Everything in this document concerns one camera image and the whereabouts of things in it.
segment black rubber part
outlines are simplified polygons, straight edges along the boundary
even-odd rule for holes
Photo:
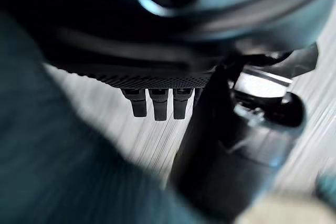
[[[188,99],[191,97],[192,94],[192,89],[173,90],[174,119],[185,119],[185,109],[188,104]]]
[[[205,88],[175,157],[170,183],[211,220],[233,221],[271,185],[306,124],[265,121],[250,127],[233,111],[225,71]]]
[[[136,118],[143,118],[147,116],[146,106],[146,91],[136,89],[122,89],[123,95],[131,101],[133,115]]]
[[[168,89],[150,89],[149,95],[153,100],[154,118],[156,121],[167,120]]]

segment mesh grille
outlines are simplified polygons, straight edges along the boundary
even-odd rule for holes
[[[203,88],[211,74],[197,74],[187,77],[153,77],[153,76],[108,76],[100,74],[80,74],[88,76],[120,89],[177,89]]]

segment blurry foreground object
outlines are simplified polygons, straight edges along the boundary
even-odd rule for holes
[[[14,0],[8,9],[58,68],[120,88],[133,114],[194,114],[170,182],[232,221],[265,191],[306,124],[288,92],[315,69],[334,0]]]
[[[202,223],[85,124],[0,12],[0,223]]]

